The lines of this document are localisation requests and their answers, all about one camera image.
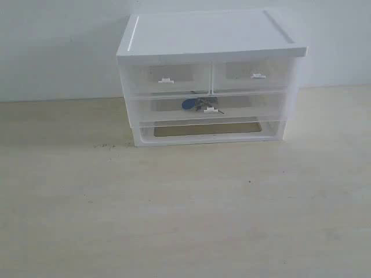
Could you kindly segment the translucent plastic container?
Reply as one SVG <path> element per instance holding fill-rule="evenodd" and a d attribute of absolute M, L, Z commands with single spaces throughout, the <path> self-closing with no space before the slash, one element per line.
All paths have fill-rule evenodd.
<path fill-rule="evenodd" d="M 137 122 L 207 118 L 281 117 L 286 114 L 286 94 L 269 92 L 185 98 L 130 100 L 129 117 Z"/>

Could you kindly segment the key bunch with blue tag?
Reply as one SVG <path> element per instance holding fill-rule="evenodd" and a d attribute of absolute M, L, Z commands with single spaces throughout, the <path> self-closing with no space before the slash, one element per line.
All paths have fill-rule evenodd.
<path fill-rule="evenodd" d="M 186 111 L 194 110 L 205 114 L 224 114 L 223 111 L 217 108 L 218 104 L 219 102 L 216 97 L 198 97 L 184 100 L 181 107 Z"/>

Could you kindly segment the white plastic drawer cabinet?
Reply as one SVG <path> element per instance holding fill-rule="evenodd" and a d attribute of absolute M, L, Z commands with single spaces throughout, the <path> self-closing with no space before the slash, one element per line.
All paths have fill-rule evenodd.
<path fill-rule="evenodd" d="M 259 121 L 288 122 L 293 111 L 301 62 L 308 48 L 295 39 L 283 21 L 272 10 L 221 10 L 206 12 L 133 14 L 117 50 L 117 62 L 126 103 L 128 121 L 138 127 L 201 125 L 207 123 L 239 123 Z M 295 59 L 287 86 L 262 89 L 214 91 L 214 65 L 233 61 L 261 60 L 270 57 Z M 131 93 L 123 84 L 122 68 L 128 65 L 209 64 L 208 92 L 179 92 L 162 94 Z M 253 116 L 247 118 L 207 118 L 161 122 L 132 121 L 127 102 L 159 98 L 208 97 L 240 94 L 284 92 L 286 114 L 281 117 Z"/>

